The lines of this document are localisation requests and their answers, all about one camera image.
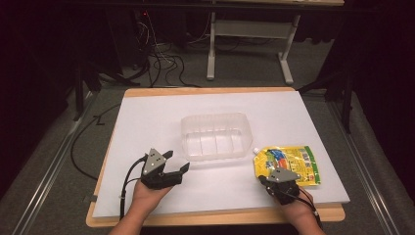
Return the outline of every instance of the clear plastic container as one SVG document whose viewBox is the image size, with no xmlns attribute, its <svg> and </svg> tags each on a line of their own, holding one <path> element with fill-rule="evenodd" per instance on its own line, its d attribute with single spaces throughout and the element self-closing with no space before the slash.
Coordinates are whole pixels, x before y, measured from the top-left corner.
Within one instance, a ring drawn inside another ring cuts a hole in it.
<svg viewBox="0 0 415 235">
<path fill-rule="evenodd" d="M 181 134 L 189 162 L 241 158 L 253 143 L 250 123 L 241 113 L 185 117 Z"/>
</svg>

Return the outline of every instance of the hand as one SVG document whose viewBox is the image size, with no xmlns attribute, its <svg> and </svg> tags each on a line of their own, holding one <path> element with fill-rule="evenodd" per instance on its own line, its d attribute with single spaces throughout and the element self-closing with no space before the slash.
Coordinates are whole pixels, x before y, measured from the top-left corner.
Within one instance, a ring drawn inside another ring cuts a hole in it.
<svg viewBox="0 0 415 235">
<path fill-rule="evenodd" d="M 173 187 L 153 190 L 140 180 L 135 183 L 131 206 L 125 217 L 114 227 L 110 234 L 137 235 L 147 216 L 157 207 L 161 199 Z"/>
<path fill-rule="evenodd" d="M 313 202 L 311 194 L 300 187 L 299 198 L 306 200 L 307 202 Z M 274 202 L 280 205 L 277 198 L 274 198 Z M 293 224 L 299 234 L 325 234 L 323 230 L 318 226 L 317 220 L 311 207 L 299 200 L 294 200 L 292 203 L 287 205 L 280 205 L 280 208 L 287 218 L 287 220 Z"/>
</svg>

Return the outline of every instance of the white board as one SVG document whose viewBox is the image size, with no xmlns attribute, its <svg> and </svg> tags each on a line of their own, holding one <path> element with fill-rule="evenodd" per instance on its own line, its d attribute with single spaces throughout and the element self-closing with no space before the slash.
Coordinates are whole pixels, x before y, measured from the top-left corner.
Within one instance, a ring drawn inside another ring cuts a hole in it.
<svg viewBox="0 0 415 235">
<path fill-rule="evenodd" d="M 296 91 L 207 95 L 128 97 L 122 100 L 107 155 L 93 217 L 118 216 L 122 183 L 131 165 L 151 148 L 173 151 L 164 172 L 187 163 L 181 145 L 180 120 L 186 116 L 244 113 L 253 133 L 252 148 L 307 145 L 314 154 L 321 185 L 306 187 L 315 204 L 347 203 L 349 197 Z M 213 163 L 191 163 L 153 212 L 204 212 L 274 207 L 254 176 L 254 153 Z M 142 165 L 130 178 L 139 177 Z M 134 183 L 127 187 L 126 210 Z"/>
</svg>

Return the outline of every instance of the yellow snack bag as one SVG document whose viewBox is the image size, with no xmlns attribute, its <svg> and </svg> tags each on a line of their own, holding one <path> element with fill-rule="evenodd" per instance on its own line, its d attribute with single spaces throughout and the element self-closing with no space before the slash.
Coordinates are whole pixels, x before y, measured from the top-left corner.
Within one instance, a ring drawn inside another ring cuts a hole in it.
<svg viewBox="0 0 415 235">
<path fill-rule="evenodd" d="M 269 176 L 276 167 L 289 169 L 301 176 L 299 186 L 320 184 L 317 163 L 308 146 L 277 147 L 254 149 L 255 176 Z"/>
</svg>

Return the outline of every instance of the colorful packaging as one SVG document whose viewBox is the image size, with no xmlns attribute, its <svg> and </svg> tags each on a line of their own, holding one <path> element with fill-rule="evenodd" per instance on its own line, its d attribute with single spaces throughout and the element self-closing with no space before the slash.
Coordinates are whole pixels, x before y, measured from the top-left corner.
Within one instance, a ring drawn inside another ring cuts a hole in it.
<svg viewBox="0 0 415 235">
<path fill-rule="evenodd" d="M 289 169 L 301 176 L 297 180 L 299 186 L 320 184 L 317 163 L 308 146 L 265 147 L 254 149 L 255 176 L 269 176 L 276 167 Z"/>
</svg>

